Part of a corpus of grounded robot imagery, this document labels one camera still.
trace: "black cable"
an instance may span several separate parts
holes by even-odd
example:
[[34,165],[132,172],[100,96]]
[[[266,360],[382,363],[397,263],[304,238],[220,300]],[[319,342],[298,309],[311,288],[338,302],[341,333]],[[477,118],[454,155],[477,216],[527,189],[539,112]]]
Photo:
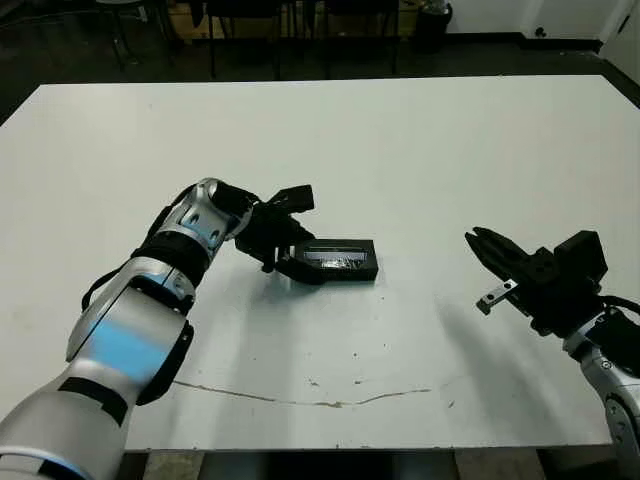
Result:
[[[147,231],[147,235],[144,238],[144,241],[142,242],[142,246],[144,246],[145,243],[147,243],[148,240],[151,239],[151,237],[153,237],[156,232],[158,231],[158,229],[160,228],[160,226],[164,223],[164,221],[166,220],[166,218],[169,216],[169,214],[171,213],[171,210],[173,210],[173,208],[182,201],[182,199],[184,197],[187,196],[187,194],[191,191],[191,189],[195,186],[194,185],[189,185],[187,188],[185,188],[182,192],[180,192],[178,194],[178,196],[173,200],[173,202],[171,202],[171,204],[167,205],[166,207],[164,207],[160,213],[158,214],[158,216],[156,217],[156,219],[153,221],[153,223],[151,224],[151,227],[149,227],[149,230]],[[131,254],[131,257],[133,257],[138,250],[140,250],[140,248],[136,248],[134,250],[134,252]],[[80,301],[80,307],[82,308],[82,311],[84,312],[89,305],[91,304],[91,296],[93,295],[93,292],[95,292],[97,289],[99,289],[102,285],[104,285],[105,283],[107,283],[109,280],[111,280],[113,277],[115,277],[118,272],[120,272],[120,270],[122,270],[122,267],[124,267],[124,265],[126,264],[123,263],[122,265],[120,265],[118,268],[116,268],[115,270],[111,270],[109,273],[105,273],[104,275],[102,275],[100,278],[98,278],[95,282],[93,282],[93,284],[89,287],[89,290],[87,290],[87,293],[85,293],[82,296],[82,300]]]
[[598,297],[605,305],[613,305],[615,307],[622,307],[640,315],[640,305],[627,300],[626,298],[616,297],[615,295],[603,295]]
[[82,307],[82,311],[83,312],[87,308],[89,308],[89,304],[91,303],[91,295],[93,295],[93,292],[95,292],[102,285],[104,285],[109,280],[111,280],[113,277],[115,277],[118,274],[118,272],[120,270],[122,270],[122,267],[124,267],[124,263],[122,265],[120,265],[118,268],[116,268],[115,270],[111,270],[109,273],[105,273],[103,276],[101,276],[99,279],[97,279],[95,282],[93,282],[93,284],[89,287],[89,290],[87,290],[87,293],[85,293],[82,296],[82,300],[80,302],[80,306]]

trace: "white table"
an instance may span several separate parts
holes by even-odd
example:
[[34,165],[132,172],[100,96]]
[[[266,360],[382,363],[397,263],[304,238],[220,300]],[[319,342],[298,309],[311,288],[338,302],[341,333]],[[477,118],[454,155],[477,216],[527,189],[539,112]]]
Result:
[[229,244],[179,384],[129,449],[609,442],[556,338],[465,244],[595,229],[604,291],[640,297],[640,113],[596,76],[40,87],[0,128],[0,415],[64,367],[80,296],[189,182],[311,183],[320,237],[373,238],[374,285],[291,285]]

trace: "trash can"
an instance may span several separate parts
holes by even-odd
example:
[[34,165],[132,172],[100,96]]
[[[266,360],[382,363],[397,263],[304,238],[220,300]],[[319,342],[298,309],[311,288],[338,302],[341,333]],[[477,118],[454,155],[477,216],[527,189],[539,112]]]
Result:
[[437,52],[444,44],[447,25],[453,17],[450,3],[428,0],[418,9],[413,46],[420,52]]

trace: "white wall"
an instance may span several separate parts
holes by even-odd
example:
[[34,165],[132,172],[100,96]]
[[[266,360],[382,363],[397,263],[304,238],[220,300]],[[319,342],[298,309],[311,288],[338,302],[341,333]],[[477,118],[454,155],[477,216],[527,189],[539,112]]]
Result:
[[520,19],[531,0],[449,0],[451,33],[519,32]]
[[630,0],[531,0],[525,11],[522,32],[535,37],[542,27],[546,38],[604,40],[603,32],[619,18]]
[[522,32],[606,41],[633,0],[450,0],[451,33]]
[[622,33],[618,35],[616,28],[600,55],[640,83],[640,6],[631,12]]

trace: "robotic arm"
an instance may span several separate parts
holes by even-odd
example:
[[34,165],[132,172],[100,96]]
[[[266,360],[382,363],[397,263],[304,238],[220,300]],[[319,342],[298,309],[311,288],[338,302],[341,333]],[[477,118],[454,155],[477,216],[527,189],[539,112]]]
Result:
[[276,260],[276,251],[314,238],[290,216],[311,208],[310,186],[266,203],[214,179],[185,189],[131,258],[83,297],[64,372],[0,423],[0,479],[115,477],[133,407],[161,397],[182,365],[193,338],[186,315],[222,243],[235,238],[266,271],[304,280],[313,269],[285,253]]
[[598,295],[607,272],[598,234],[581,231],[553,253],[540,248],[528,255],[489,229],[473,232],[466,234],[469,246],[502,281],[478,308],[489,314],[508,300],[532,317],[540,335],[564,340],[563,349],[604,403],[622,476],[640,480],[640,327],[619,308],[640,314],[640,305]]

